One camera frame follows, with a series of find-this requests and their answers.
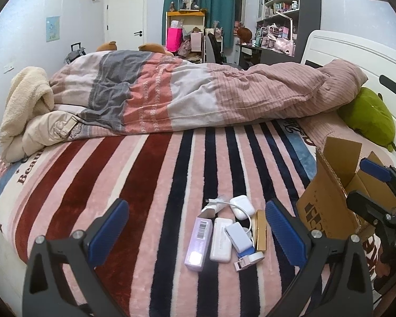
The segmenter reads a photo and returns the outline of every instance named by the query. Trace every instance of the white cable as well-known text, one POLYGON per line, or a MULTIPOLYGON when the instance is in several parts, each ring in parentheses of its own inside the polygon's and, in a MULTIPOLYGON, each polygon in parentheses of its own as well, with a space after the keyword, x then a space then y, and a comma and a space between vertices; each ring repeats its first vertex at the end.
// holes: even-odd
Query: white cable
POLYGON ((249 216, 249 214, 240 206, 236 205, 236 204, 232 204, 231 202, 225 202, 220 198, 217 199, 207 199, 207 202, 214 202, 214 203, 220 203, 220 204, 226 204, 226 205, 231 205, 233 207, 236 207, 237 209, 241 210, 247 217, 249 220, 249 228, 246 231, 246 234, 248 235, 248 232, 251 230, 252 228, 252 222, 251 222, 251 217, 249 216))

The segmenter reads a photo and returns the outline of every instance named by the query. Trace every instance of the small cardboard box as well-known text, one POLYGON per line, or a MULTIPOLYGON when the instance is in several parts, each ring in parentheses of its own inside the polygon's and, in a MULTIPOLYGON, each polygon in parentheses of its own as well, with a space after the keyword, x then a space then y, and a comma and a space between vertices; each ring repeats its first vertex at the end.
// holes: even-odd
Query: small cardboard box
MULTIPOLYGON (((386 210, 396 212, 396 197, 387 184, 356 171, 361 143, 328 137, 324 153, 317 149, 317 174, 296 207, 308 230, 317 228, 329 238, 346 239, 356 233, 362 241, 374 234, 374 226, 347 208, 347 194, 353 190, 369 196, 386 210)), ((368 157, 381 164, 375 153, 368 157)))

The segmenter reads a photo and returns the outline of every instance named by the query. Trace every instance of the white headboard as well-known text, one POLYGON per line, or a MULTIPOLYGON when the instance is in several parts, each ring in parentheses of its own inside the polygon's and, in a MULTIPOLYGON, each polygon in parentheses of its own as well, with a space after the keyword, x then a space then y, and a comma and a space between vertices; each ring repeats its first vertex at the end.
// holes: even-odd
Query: white headboard
MULTIPOLYGON (((310 34, 302 64, 307 61, 325 65, 335 58, 358 65, 368 76, 364 84, 376 93, 393 114, 396 125, 396 94, 379 82, 381 75, 396 82, 396 50, 368 39, 331 31, 317 30, 310 34)), ((396 152, 389 153, 396 167, 396 152)))

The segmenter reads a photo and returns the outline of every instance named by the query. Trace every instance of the green plush toy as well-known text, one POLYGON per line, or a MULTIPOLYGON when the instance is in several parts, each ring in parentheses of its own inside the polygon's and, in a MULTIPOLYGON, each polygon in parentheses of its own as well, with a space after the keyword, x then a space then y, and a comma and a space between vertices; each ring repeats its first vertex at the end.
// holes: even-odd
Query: green plush toy
POLYGON ((347 126, 371 142, 396 150, 393 117, 381 98, 372 90, 362 87, 356 98, 337 111, 347 126))

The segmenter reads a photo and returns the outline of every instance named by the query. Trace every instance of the pink pouch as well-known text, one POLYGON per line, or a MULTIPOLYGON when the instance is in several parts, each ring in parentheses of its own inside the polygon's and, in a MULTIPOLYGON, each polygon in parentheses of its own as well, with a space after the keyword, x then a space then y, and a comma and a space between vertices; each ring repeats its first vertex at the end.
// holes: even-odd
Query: pink pouch
POLYGON ((182 29, 169 28, 167 30, 167 51, 176 52, 182 44, 182 29))

